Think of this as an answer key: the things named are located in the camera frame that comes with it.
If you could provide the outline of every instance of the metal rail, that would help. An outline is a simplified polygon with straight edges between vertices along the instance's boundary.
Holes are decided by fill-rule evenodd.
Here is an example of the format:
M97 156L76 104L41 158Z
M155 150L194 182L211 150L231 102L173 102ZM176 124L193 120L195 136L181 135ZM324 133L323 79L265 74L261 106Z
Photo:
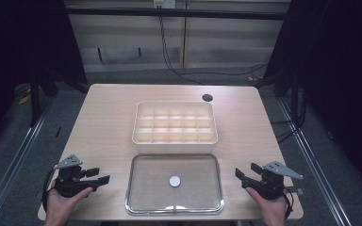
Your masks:
M22 145L20 146L19 150L17 151L16 155L11 161L8 170L6 171L4 177L0 182L0 209L11 189L11 186L13 185L15 179L17 178L20 168L23 165L35 138L37 137L38 133L41 130L41 127L45 120L46 113L49 111L49 108L52 105L52 103L53 103L53 98L51 99L51 102L47 104L47 107L41 114L40 118L36 121L34 126L29 128L25 136L25 139L23 140Z
M155 16L155 17L194 17L284 21L289 17L307 17L306 15L290 15L284 12L252 12L252 11L221 11L173 8L97 8L97 7L66 7L66 8L11 8L20 12L67 13L73 15L120 15L120 16Z
M280 106L287 120L293 121L287 102L285 100L280 101ZM346 214L342 203L329 184L319 162L316 159L316 155L314 155L306 138L304 137L304 133L293 122L290 122L289 126L292 131L295 131L293 133L295 139L301 148L302 154L304 155L304 158L310 167L314 178L316 179L317 185L320 187L321 193L324 196L332 214L334 215L335 220L337 221L337 224L340 226L352 226L352 223L349 221L348 215Z

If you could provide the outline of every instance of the white plastic tray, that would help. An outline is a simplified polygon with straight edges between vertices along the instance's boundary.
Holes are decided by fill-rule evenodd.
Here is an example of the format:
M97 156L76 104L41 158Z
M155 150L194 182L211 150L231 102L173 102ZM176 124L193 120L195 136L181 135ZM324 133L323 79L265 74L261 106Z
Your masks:
M141 102L132 136L140 153L211 153L218 140L206 102Z

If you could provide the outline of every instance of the clear plastic lid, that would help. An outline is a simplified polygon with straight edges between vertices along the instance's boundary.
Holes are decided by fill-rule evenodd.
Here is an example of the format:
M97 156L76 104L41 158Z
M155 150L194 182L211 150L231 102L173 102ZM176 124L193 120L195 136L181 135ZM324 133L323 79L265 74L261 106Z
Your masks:
M223 199L216 157L137 155L132 162L125 208L131 215L218 214Z

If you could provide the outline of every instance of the hand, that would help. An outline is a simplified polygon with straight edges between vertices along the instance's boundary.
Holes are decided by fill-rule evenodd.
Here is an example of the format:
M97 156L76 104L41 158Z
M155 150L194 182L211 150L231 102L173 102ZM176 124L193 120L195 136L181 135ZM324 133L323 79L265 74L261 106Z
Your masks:
M275 200L263 199L257 191L251 187L246 187L246 191L255 200L261 210L263 221L269 226L284 226L287 201L284 197Z
M55 189L48 194L45 226L66 225L75 206L93 191L92 187L85 188L71 198L61 196Z

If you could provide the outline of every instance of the cable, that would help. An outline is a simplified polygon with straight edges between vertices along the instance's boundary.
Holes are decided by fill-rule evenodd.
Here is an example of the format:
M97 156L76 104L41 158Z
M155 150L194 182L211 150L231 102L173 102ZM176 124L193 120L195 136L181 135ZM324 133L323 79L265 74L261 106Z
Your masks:
M278 144L284 142L291 135L293 135L295 132L299 131L302 128L302 126L304 125L306 105L307 105L307 96L304 93L304 99L303 99L302 105L301 105L301 115L298 117L297 121L287 121L288 123L296 122L296 128L294 130L290 131L290 132L287 132L287 133L284 133L282 135L277 136L277 137L286 136L286 137L283 137L282 139L278 140L277 141Z
M254 87L256 87L257 89L260 89L260 88L266 86L267 84L273 83L278 78L278 76L281 76L282 74L286 73L287 71L289 71L289 69L285 69L279 73L274 74L273 76L265 77L260 82L256 83L254 85Z
M289 193L290 197L292 198L292 202L289 202L289 199L288 199L287 195L284 194L284 193L282 193L282 195L284 196L285 200L287 201L287 211L286 211L286 213L285 213L285 219L287 219L287 218L289 217L289 215L290 215L290 212L293 211L292 206L293 206L294 200L293 200L293 195L292 195L292 193L290 192L290 190L287 189L286 187L284 187L284 189L287 190L287 192Z
M181 76L180 73L175 71L175 69L173 68L172 63L170 62L169 53L167 52L167 43L166 43L166 39L165 39L165 36L164 36L164 28L163 28L163 18L159 17L158 19L160 20L160 32L161 32L161 42L162 42L163 57L164 57L164 62L166 63L167 68L170 71L172 71L173 73L175 73L181 79L188 80L190 82L193 82L193 83L196 83L196 84L199 84L199 85L204 85L203 83L200 83L198 81L194 81L192 79L188 79L186 77L183 77L183 76Z
M48 204L48 194L49 194L49 191L50 190L47 190L48 189L48 183L52 177L52 174L55 170L54 169L50 169L48 174L46 174L46 177L45 177L45 181L43 182L43 188L42 188L42 206L43 206L43 209L47 210L47 204Z
M240 76L240 75L246 75L251 73L253 75L253 72L258 71L259 69L267 66L267 64L256 64L254 66L251 67L251 70L245 73L212 73L212 72L202 72L202 73L181 73L181 72L177 72L174 68L173 65L170 61L170 57L169 57L169 53L167 51L167 43L166 43L166 39L165 39L165 35L164 35L164 26L163 26L163 18L159 17L159 21L160 21L160 33L161 33L161 40L162 40L162 52L163 52L163 58L164 58L164 62L166 63L167 68L172 71L173 73L175 73L178 77L180 77L181 79L185 79L188 80L190 82L193 83L197 83L199 85L204 85L201 82L186 78L182 75L191 75L191 74L218 74L218 75L228 75L228 76Z
M270 124L285 124L285 123L290 123L293 121L270 121Z

